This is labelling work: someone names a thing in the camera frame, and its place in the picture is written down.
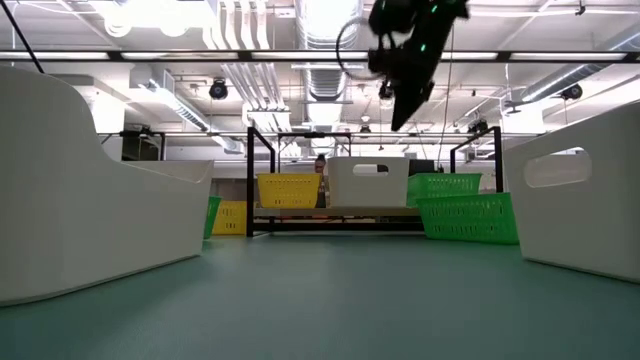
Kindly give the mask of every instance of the cable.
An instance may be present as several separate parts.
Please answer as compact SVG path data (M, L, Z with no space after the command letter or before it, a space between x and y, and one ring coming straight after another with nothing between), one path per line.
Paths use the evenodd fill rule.
M444 132L447 130L447 113L449 112L449 92L451 91L451 73L453 70L453 47L456 41L456 26L455 23L451 27L451 51L449 51L451 58L449 59L449 79L447 80L447 97L444 103L444 123L442 124L442 134L440 135L440 148L438 149L438 166L440 166L440 155L442 155L442 143L444 141Z
M23 2L22 5L27 5L27 6L31 6L34 7L36 9L40 9L40 10L44 10L44 11L48 11L48 12L52 12L52 13L56 13L56 14L68 14L68 15L90 15L90 14L98 14L97 11L67 11L67 10L54 10L54 9L50 9L48 7L44 7L41 5L37 5L37 4L31 4L28 2Z
M363 17L357 17L357 18L353 18L351 20L349 20L346 24L344 24L344 26L342 27L342 29L340 29L340 33L338 34L338 38L336 39L336 58L338 60L338 65L340 66L340 69L350 78L353 80L361 80L361 81L369 81L369 80L375 80L375 79L379 79L382 77L381 74L374 74L371 76L359 76L359 75L353 75L351 74L349 71L347 71L347 69L344 67L344 62L342 61L342 58L340 57L340 42L342 40L342 35L344 35L344 32L347 30L347 28L349 28L350 26L353 25L362 25L362 24L368 24L368 20L366 18Z
M420 141L420 147L422 148L422 154L424 155L424 159L427 160L427 150L425 150L424 148L424 143L422 142L422 134L420 133L420 128L418 127L418 125L420 125L420 122L418 121L418 119L414 118L413 119L413 127L416 128L416 134L418 134L418 141Z
M564 125L569 125L569 115L567 114L567 100L564 101Z
M42 68L42 65L40 65L40 61L36 57L36 54L33 52L33 49L31 49L31 45L29 45L27 38L24 37L22 30L20 30L20 27L18 26L16 19L13 17L13 14L11 14L11 10L9 10L9 6L7 6L7 3L5 2L5 0L0 0L0 5L2 5L2 9L4 10L4 13L7 15L7 18L9 18L11 25L18 33L18 36L20 37L22 44L27 49L27 52L29 52L29 56L31 56L31 60L33 60L33 63L35 64L36 68L38 68L38 71L41 74L44 74L45 72L44 72L44 69Z
M13 17L15 18L16 16L16 12L18 11L18 6L20 6L20 2L16 2L13 5L13 10L11 10L11 15L13 15ZM11 49L15 50L16 49L16 29L14 29L13 27L11 27ZM15 62L11 62L11 67L16 66Z

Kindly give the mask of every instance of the green plastic basket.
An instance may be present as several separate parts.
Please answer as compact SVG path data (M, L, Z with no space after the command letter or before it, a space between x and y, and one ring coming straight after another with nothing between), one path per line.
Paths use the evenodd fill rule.
M416 174L409 177L407 206L417 199L477 195L482 174Z
M207 219L204 224L204 239L209 239L213 232L213 224L216 222L216 214L218 213L218 207L222 198L211 196L209 197L209 207L207 208Z
M428 238L518 244L510 194L418 199Z

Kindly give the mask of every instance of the fluorescent light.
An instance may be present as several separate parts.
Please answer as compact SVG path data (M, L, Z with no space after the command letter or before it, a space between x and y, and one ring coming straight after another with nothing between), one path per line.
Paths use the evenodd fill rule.
M347 70L364 70L365 66L362 64L343 64ZM293 70L342 70L338 64L292 64Z
M51 51L51 52L34 52L38 60L109 60L106 52L89 52L89 51ZM0 58L3 60L29 60L31 57L26 51L5 51L0 52Z
M599 53L534 53L534 52L518 52L511 54L512 60L622 60L627 54L617 52L599 52Z
M209 136L207 133L166 133L166 137L206 137Z
M397 137L410 137L410 136L418 137L417 134L415 133L375 133L375 132L371 132L371 133L352 132L351 136L366 137L366 138L379 138L379 137L397 138Z
M215 52L123 52L126 60L238 60L238 54L231 51Z
M495 60L498 57L497 52L459 52L444 51L442 60Z
M334 60L337 61L336 52L328 51L258 51L252 54L255 60ZM340 53L340 59L343 61L359 60L367 61L368 55L366 51L344 51Z
M277 114L291 114L291 110L249 110L247 111L247 113L277 115Z
M215 163L224 163L224 164L245 164L247 160L214 160ZM269 160L255 160L256 164L269 164ZM282 164L313 164L315 160L282 160L280 163Z
M220 135L221 136L232 136L232 137L243 137L243 136L246 137L247 133L246 132L243 132L243 133L241 133L241 132L235 132L235 133L234 132L222 132L222 133L220 133Z

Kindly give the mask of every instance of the security camera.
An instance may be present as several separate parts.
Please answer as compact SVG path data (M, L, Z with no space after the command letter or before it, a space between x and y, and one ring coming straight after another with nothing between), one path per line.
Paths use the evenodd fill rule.
M371 134L371 128L369 127L369 125L362 125L360 127L360 132L364 134Z
M560 97L563 100L578 100L582 97L582 87L575 84L560 93Z
M223 100L229 95L225 82L226 80L224 78L213 79L213 85L211 85L209 89L209 95L213 100Z

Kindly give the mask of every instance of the yellow basket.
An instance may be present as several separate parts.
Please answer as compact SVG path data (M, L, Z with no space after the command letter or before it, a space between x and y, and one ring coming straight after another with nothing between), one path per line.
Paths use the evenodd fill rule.
M263 208L312 209L322 174L258 174Z
M245 235L247 231L247 202L220 202L213 235Z

